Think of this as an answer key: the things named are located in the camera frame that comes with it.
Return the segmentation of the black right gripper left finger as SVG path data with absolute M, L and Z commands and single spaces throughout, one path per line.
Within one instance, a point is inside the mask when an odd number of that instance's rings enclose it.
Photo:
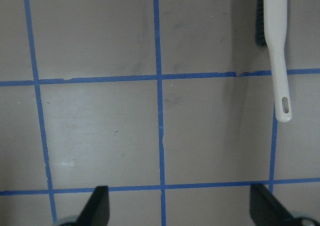
M 75 225 L 108 225 L 110 201 L 108 186 L 97 186 L 77 218 Z

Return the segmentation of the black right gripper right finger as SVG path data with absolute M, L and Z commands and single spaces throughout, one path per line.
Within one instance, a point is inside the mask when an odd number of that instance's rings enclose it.
M 300 225 L 263 184 L 250 186 L 249 214 L 255 225 Z

